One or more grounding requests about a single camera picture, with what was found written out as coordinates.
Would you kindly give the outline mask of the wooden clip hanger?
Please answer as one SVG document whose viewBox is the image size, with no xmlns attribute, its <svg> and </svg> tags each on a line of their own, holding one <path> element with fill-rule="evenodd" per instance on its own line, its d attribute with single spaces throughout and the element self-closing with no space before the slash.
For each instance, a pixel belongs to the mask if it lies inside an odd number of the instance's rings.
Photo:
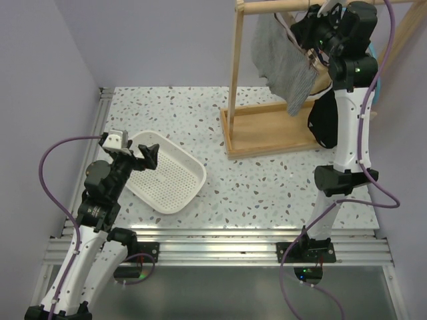
<svg viewBox="0 0 427 320">
<path fill-rule="evenodd" d="M 290 12 L 279 12 L 274 13 L 274 18 L 285 29 L 286 36 L 292 42 L 292 45 L 297 48 L 298 51 L 303 53 L 310 62 L 310 64 L 317 69 L 320 65 L 320 60 L 318 59 L 318 56 L 314 53 L 313 49 L 302 49 L 296 39 L 296 36 L 291 30 L 291 26 L 296 24 L 296 18 L 294 17 L 294 15 Z"/>
</svg>

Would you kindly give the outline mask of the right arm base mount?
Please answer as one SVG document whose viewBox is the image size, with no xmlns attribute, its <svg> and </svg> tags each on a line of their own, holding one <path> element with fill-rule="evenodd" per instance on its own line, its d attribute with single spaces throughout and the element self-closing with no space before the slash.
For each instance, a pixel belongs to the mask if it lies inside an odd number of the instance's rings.
<svg viewBox="0 0 427 320">
<path fill-rule="evenodd" d="M 302 264 L 301 267 L 294 267 L 298 280 L 314 285 L 323 278 L 323 264 L 336 262 L 336 253 L 330 238 L 300 240 L 291 248 L 285 258 L 285 263 Z"/>
</svg>

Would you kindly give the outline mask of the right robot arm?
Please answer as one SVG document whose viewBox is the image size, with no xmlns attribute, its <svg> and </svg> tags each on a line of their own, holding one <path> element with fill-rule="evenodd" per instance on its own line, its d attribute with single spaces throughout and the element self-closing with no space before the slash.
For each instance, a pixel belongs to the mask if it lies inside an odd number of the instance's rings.
<svg viewBox="0 0 427 320">
<path fill-rule="evenodd" d="M 291 246 L 303 261 L 313 261 L 327 250 L 341 204 L 352 191 L 378 180 L 369 154 L 370 108 L 377 82 L 378 61 L 368 53 L 378 22 L 376 7 L 363 1 L 326 1 L 311 5 L 306 16 L 292 25 L 298 44 L 328 57 L 328 73 L 336 106 L 336 156 L 333 164 L 314 171 L 316 204 L 301 234 Z"/>
</svg>

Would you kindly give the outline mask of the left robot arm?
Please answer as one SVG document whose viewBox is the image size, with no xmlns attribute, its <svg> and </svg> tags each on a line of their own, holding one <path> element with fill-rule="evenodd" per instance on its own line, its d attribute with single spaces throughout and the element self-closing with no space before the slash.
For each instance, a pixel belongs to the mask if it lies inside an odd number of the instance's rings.
<svg viewBox="0 0 427 320">
<path fill-rule="evenodd" d="M 68 252 L 50 290 L 40 304 L 30 306 L 25 319 L 91 319 L 89 306 L 123 262 L 156 259 L 141 251 L 135 232 L 114 227 L 121 209 L 118 199 L 133 171 L 157 167 L 159 145 L 138 145 L 108 151 L 112 163 L 99 160 L 86 169 L 82 202 L 74 218 Z"/>
</svg>

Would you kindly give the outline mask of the grey striped underwear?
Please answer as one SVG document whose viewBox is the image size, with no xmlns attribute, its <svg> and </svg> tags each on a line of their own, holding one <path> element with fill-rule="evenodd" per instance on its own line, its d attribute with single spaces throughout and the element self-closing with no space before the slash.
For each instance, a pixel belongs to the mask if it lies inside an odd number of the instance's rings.
<svg viewBox="0 0 427 320">
<path fill-rule="evenodd" d="M 296 116 L 314 86 L 317 71 L 276 14 L 258 16 L 251 57 L 271 93 L 286 101 L 288 114 Z"/>
</svg>

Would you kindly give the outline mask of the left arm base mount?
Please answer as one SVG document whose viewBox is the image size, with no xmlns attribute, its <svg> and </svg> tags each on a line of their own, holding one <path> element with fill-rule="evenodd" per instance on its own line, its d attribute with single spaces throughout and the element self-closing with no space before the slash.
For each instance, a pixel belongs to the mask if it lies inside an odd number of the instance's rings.
<svg viewBox="0 0 427 320">
<path fill-rule="evenodd" d="M 158 262 L 159 242 L 138 242 L 113 273 L 116 281 L 125 285 L 141 283 L 151 277 Z"/>
</svg>

